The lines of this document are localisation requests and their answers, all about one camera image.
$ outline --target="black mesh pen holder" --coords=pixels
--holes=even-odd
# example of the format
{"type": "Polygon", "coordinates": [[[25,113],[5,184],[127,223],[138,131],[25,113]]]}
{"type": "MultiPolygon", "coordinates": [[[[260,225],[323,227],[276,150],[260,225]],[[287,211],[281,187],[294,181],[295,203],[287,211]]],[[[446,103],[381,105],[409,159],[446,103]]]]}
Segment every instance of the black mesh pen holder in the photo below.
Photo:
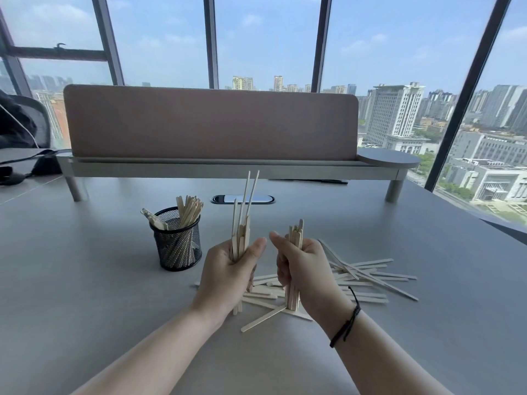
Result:
{"type": "MultiPolygon", "coordinates": [[[[180,216],[177,206],[163,209],[155,215],[167,222],[170,227],[179,227],[180,216]]],[[[194,224],[176,230],[159,230],[150,224],[158,248],[159,263],[163,269],[179,272],[199,262],[202,255],[198,227],[200,219],[201,216],[194,224]]]]}

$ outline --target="glass pane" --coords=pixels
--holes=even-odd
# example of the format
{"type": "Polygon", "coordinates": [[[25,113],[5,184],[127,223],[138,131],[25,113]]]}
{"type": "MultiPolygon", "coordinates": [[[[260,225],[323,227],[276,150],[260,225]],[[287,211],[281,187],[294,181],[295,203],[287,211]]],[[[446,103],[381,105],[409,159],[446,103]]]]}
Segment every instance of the glass pane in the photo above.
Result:
{"type": "Polygon", "coordinates": [[[16,46],[102,50],[92,0],[0,0],[16,46]]]}
{"type": "Polygon", "coordinates": [[[215,0],[220,88],[311,90],[320,0],[215,0]]]}
{"type": "Polygon", "coordinates": [[[108,0],[132,86],[208,88],[203,0],[108,0]]]}
{"type": "Polygon", "coordinates": [[[527,224],[527,0],[512,0],[434,193],[527,224]]]}
{"type": "Polygon", "coordinates": [[[417,154],[424,185],[496,0],[333,0],[322,92],[359,99],[359,146],[417,154]],[[448,17],[448,19],[430,19],[448,17]]]}
{"type": "Polygon", "coordinates": [[[62,90],[71,83],[111,85],[106,62],[21,59],[33,98],[46,108],[53,148],[69,148],[68,121],[62,90]]]}
{"type": "Polygon", "coordinates": [[[16,94],[11,78],[7,74],[3,58],[0,58],[0,90],[8,94],[16,94]]]}

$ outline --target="brown partition panel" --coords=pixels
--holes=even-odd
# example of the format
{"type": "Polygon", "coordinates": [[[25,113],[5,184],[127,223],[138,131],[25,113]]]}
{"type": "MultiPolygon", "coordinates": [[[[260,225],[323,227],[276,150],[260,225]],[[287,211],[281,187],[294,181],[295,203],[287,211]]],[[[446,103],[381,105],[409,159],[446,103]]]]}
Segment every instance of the brown partition panel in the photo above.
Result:
{"type": "Polygon", "coordinates": [[[353,95],[69,85],[79,157],[351,160],[353,95]]]}

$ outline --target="gray desk surface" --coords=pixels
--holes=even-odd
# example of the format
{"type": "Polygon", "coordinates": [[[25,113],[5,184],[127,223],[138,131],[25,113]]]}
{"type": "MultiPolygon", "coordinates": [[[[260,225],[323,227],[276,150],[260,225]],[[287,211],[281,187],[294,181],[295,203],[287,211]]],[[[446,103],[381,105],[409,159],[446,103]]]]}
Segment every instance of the gray desk surface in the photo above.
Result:
{"type": "MultiPolygon", "coordinates": [[[[0,149],[0,162],[4,160],[26,158],[35,155],[38,151],[40,150],[36,148],[3,148],[0,149]]],[[[35,161],[36,159],[23,160],[22,162],[8,164],[7,166],[12,166],[15,172],[26,174],[31,172],[35,165],[35,161]]],[[[59,176],[30,177],[29,179],[25,179],[22,183],[14,186],[0,186],[0,204],[39,188],[58,177],[59,176]]]]}
{"type": "MultiPolygon", "coordinates": [[[[0,393],[67,394],[187,305],[203,261],[163,271],[139,210],[177,195],[234,194],[244,180],[87,179],[90,199],[71,200],[63,178],[0,205],[0,393]]],[[[350,262],[393,258],[414,274],[364,309],[456,394],[520,394],[527,386],[527,247],[412,183],[397,205],[386,182],[348,186],[262,180],[274,205],[251,208],[251,233],[306,221],[350,262]]],[[[232,207],[206,204],[205,249],[230,233],[232,207]]],[[[268,246],[257,274],[275,271],[268,246]]],[[[349,394],[352,380],[314,322],[244,305],[201,349],[175,394],[349,394]]]]}

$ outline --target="person's left hand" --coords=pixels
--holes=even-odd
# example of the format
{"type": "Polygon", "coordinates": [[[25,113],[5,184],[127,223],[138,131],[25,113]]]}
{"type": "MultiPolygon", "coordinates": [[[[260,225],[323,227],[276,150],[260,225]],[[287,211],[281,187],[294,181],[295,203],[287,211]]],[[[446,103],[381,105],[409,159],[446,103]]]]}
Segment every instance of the person's left hand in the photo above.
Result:
{"type": "Polygon", "coordinates": [[[266,244],[265,238],[256,239],[237,263],[229,257],[231,240],[218,244],[207,252],[192,308],[202,313],[214,328],[221,326],[240,301],[266,244]]]}

